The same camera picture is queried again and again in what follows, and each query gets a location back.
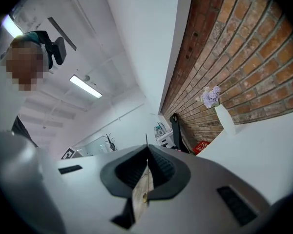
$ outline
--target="red box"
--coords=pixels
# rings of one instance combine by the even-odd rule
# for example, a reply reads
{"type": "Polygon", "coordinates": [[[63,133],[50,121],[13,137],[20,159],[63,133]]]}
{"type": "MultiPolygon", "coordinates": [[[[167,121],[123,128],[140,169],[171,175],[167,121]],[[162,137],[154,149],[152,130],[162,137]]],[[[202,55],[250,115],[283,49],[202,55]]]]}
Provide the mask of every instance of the red box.
{"type": "Polygon", "coordinates": [[[204,148],[206,148],[208,145],[210,144],[210,142],[207,141],[201,141],[194,149],[193,151],[196,154],[199,154],[200,152],[202,152],[204,150],[204,148]]]}

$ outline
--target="black vent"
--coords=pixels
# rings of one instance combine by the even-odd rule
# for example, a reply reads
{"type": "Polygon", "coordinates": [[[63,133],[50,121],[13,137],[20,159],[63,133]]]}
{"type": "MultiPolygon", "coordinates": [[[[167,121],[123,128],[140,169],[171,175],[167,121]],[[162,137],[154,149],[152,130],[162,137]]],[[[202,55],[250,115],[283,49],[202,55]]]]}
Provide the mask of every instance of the black vent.
{"type": "Polygon", "coordinates": [[[71,173],[77,170],[82,169],[81,166],[76,165],[76,166],[69,166],[69,167],[64,167],[64,168],[59,168],[59,172],[60,174],[67,174],[67,173],[71,173]]]}
{"type": "Polygon", "coordinates": [[[175,168],[171,161],[162,155],[150,150],[148,156],[148,166],[153,175],[154,188],[165,184],[175,174],[175,168]]]}
{"type": "Polygon", "coordinates": [[[257,217],[252,209],[229,186],[218,188],[217,192],[241,226],[248,224],[257,217]]]}
{"type": "Polygon", "coordinates": [[[127,159],[115,169],[116,176],[127,186],[134,189],[147,167],[146,152],[142,151],[127,159]]]}

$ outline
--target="fluorescent light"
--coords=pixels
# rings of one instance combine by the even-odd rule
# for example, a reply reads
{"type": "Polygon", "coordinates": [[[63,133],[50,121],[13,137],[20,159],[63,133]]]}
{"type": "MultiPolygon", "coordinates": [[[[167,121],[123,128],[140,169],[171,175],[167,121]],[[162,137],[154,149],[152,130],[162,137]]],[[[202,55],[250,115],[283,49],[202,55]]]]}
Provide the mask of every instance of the fluorescent light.
{"type": "Polygon", "coordinates": [[[15,25],[15,23],[12,21],[9,15],[7,15],[2,22],[3,26],[7,30],[7,32],[10,33],[11,36],[14,38],[17,36],[21,36],[23,32],[18,28],[18,26],[15,25]]]}
{"type": "Polygon", "coordinates": [[[82,80],[80,80],[77,76],[73,76],[71,79],[69,79],[72,83],[76,84],[80,88],[86,90],[88,93],[92,94],[96,98],[100,98],[102,95],[94,90],[92,87],[90,87],[88,84],[84,83],[82,80]]]}

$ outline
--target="white ceiling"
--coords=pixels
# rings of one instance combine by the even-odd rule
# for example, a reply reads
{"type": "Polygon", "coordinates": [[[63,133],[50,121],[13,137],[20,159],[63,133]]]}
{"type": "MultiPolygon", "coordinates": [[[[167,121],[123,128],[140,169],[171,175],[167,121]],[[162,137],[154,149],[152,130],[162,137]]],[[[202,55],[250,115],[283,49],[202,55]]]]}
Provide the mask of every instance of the white ceiling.
{"type": "Polygon", "coordinates": [[[32,139],[45,148],[77,114],[136,85],[107,0],[23,0],[14,22],[23,32],[45,30],[55,41],[60,34],[48,17],[53,17],[77,50],[65,42],[63,65],[53,60],[54,74],[49,74],[38,93],[27,98],[19,114],[32,139]],[[73,74],[89,75],[88,84],[103,97],[96,99],[71,83],[73,74]]]}
{"type": "Polygon", "coordinates": [[[135,78],[154,113],[161,110],[191,0],[107,0],[135,78]]]}

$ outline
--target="vase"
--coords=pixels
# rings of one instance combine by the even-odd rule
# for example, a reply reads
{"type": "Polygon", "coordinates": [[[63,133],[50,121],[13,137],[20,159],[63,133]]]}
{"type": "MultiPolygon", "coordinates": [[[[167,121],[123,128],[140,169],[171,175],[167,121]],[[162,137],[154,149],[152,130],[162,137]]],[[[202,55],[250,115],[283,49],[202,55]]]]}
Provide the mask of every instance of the vase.
{"type": "Polygon", "coordinates": [[[220,104],[219,106],[215,107],[217,116],[219,118],[220,123],[222,124],[224,130],[229,136],[235,135],[235,126],[231,115],[229,114],[228,110],[220,104]]]}

